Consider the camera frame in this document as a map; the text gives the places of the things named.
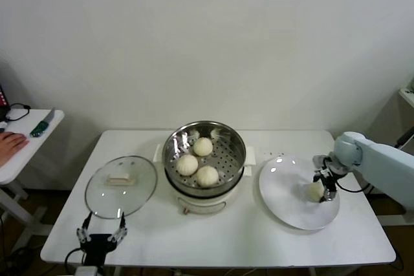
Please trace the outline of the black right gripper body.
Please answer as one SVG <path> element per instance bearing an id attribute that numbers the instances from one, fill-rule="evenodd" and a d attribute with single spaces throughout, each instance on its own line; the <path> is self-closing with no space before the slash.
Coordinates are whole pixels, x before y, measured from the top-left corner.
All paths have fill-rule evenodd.
<path id="1" fill-rule="evenodd" d="M 324 187 L 326 188 L 326 190 L 337 191 L 337 188 L 336 188 L 337 179 L 328 167 L 322 168 L 322 175 L 323 175 L 322 183 Z"/>

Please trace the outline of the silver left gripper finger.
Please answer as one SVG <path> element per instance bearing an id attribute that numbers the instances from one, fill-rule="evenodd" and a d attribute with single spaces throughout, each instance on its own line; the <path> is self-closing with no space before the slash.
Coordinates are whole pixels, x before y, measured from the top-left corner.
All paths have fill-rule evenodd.
<path id="1" fill-rule="evenodd" d="M 127 228 L 125 224 L 125 215 L 122 213 L 122 216 L 120 218 L 120 225 L 118 229 L 108 238 L 108 241 L 112 243 L 121 243 L 126 235 Z"/>
<path id="2" fill-rule="evenodd" d="M 80 244 L 85 244 L 86 242 L 89 242 L 91 240 L 91 237 L 88 232 L 88 227 L 89 227 L 92 215 L 93 213 L 92 211 L 90 211 L 87 218 L 83 221 L 81 228 L 78 228 L 76 230 L 76 235 L 78 237 Z"/>

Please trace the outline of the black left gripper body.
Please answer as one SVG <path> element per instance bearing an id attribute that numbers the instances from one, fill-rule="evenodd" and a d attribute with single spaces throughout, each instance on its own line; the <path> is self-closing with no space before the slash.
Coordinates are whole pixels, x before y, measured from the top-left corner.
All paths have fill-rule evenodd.
<path id="1" fill-rule="evenodd" d="M 80 241 L 80 248 L 85 253 L 85 266 L 104 266 L 108 253 L 114 251 L 117 241 L 111 234 L 92 234 Z"/>

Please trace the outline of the bare person hand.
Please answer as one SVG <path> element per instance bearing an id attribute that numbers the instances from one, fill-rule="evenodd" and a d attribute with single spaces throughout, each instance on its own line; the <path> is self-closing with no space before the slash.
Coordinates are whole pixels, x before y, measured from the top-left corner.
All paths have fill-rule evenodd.
<path id="1" fill-rule="evenodd" d="M 0 138 L 0 166 L 4 166 L 15 154 L 28 144 L 25 135 L 2 132 Z"/>

